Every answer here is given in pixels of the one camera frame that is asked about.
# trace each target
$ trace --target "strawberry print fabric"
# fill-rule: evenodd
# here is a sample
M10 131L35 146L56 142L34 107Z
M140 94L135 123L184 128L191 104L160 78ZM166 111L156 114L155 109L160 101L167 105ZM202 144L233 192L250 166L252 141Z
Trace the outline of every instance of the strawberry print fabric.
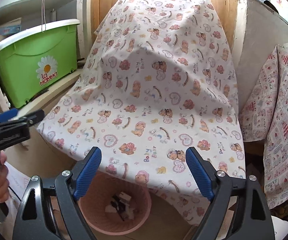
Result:
M277 45L240 115L245 141L266 139L264 191L269 208L288 199L288 48Z
M149 187L198 225L209 205L185 161L195 147L245 178L234 66L209 0L118 0L83 73L40 123L55 147Z

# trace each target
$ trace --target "black cable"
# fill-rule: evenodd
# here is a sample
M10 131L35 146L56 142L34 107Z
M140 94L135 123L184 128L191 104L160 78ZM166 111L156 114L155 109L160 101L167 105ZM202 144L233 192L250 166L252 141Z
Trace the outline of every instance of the black cable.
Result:
M10 187L10 186L8 186L9 187L9 189L17 196L17 198L20 200L20 201L22 201L21 199L20 199L20 197L15 193L15 191Z

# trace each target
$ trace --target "silver screw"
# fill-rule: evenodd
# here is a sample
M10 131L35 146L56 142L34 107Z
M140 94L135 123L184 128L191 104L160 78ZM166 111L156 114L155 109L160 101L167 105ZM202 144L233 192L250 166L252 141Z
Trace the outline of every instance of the silver screw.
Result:
M250 176L249 176L249 179L250 179L251 181L256 181L256 180L257 180L257 178L256 178L254 175L250 175Z
M63 171L63 172L62 172L62 176L63 176L63 177L67 177L67 176L69 176L70 174L71 174L70 171Z
M224 171L217 171L217 175L220 177L224 177L226 173Z
M31 181L37 181L38 180L38 176L33 176L32 178L31 178Z

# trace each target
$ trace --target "daisy sticker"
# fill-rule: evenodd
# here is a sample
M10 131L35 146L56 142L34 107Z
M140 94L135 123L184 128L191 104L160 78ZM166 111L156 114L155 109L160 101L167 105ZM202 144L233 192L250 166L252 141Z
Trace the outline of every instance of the daisy sticker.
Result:
M36 73L38 73L37 78L40 79L40 86L57 76L57 61L52 56L42 57L37 64L39 68Z

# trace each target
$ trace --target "yellow flower center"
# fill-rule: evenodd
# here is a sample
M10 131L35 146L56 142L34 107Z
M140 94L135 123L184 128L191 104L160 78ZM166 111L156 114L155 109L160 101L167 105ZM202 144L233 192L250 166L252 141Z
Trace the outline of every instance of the yellow flower center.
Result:
M49 71L51 70L51 66L50 65L45 65L45 67L44 67L44 72L45 73L48 73Z

